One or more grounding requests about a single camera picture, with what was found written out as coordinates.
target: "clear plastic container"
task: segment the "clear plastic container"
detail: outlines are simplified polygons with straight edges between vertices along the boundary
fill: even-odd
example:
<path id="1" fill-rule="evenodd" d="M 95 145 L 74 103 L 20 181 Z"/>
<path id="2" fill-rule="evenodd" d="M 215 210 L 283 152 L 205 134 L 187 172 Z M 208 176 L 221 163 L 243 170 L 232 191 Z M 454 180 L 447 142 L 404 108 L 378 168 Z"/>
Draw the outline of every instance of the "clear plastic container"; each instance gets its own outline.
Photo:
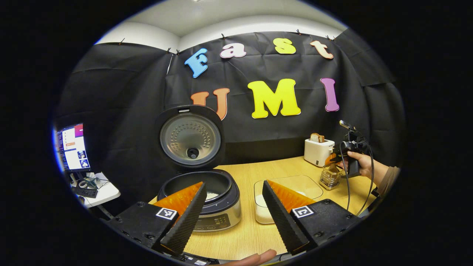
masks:
<path id="1" fill-rule="evenodd" d="M 270 180 L 314 200 L 323 194 L 323 190 L 319 185 L 308 176 L 299 175 L 274 178 Z M 254 184 L 256 221 L 262 224 L 274 223 L 263 198 L 263 183 L 264 180 L 261 180 Z"/>

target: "open lid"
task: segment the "open lid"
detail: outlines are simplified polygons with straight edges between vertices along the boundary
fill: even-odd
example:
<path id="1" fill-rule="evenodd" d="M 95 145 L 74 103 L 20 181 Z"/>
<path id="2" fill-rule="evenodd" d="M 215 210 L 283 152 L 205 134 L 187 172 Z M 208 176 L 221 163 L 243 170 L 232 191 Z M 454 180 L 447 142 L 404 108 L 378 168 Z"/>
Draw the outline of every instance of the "open lid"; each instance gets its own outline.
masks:
<path id="1" fill-rule="evenodd" d="M 180 172 L 212 169 L 225 155 L 222 121 L 212 109 L 178 106 L 156 120 L 158 152 L 167 165 Z"/>

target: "rice cooker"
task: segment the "rice cooker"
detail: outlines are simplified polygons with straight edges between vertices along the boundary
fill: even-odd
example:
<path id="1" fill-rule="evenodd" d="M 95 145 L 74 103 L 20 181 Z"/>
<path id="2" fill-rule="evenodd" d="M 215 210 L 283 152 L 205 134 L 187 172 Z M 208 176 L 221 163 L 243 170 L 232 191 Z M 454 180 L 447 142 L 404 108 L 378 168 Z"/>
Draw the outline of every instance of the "rice cooker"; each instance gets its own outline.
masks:
<path id="1" fill-rule="evenodd" d="M 171 108 L 158 116 L 156 127 L 157 151 L 178 172 L 157 200 L 203 181 L 207 198 L 194 231 L 220 231 L 240 222 L 240 190 L 228 172 L 214 169 L 225 155 L 223 125 L 215 111 L 200 105 Z"/>

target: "blue letter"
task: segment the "blue letter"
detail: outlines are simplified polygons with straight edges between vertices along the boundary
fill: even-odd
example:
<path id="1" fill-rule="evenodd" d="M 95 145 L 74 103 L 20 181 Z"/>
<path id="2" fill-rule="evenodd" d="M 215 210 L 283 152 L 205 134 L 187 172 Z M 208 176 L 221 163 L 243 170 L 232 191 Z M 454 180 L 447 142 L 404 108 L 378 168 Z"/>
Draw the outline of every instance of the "blue letter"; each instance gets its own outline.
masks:
<path id="1" fill-rule="evenodd" d="M 207 62 L 207 57 L 203 55 L 206 53 L 207 49 L 201 48 L 198 52 L 193 54 L 189 59 L 184 62 L 184 65 L 188 65 L 191 67 L 192 72 L 194 72 L 193 77 L 197 78 L 200 74 L 202 74 L 207 68 L 207 65 L 201 65 L 202 63 Z"/>

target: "monitor screen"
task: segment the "monitor screen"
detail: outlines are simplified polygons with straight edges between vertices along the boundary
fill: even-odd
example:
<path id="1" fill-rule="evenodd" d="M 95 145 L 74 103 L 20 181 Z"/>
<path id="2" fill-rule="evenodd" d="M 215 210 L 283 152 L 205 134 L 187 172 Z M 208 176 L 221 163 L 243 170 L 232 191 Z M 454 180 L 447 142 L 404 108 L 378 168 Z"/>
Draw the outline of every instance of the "monitor screen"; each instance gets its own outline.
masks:
<path id="1" fill-rule="evenodd" d="M 67 172 L 90 170 L 84 144 L 84 125 L 80 123 L 64 127 L 56 135 L 64 170 Z"/>

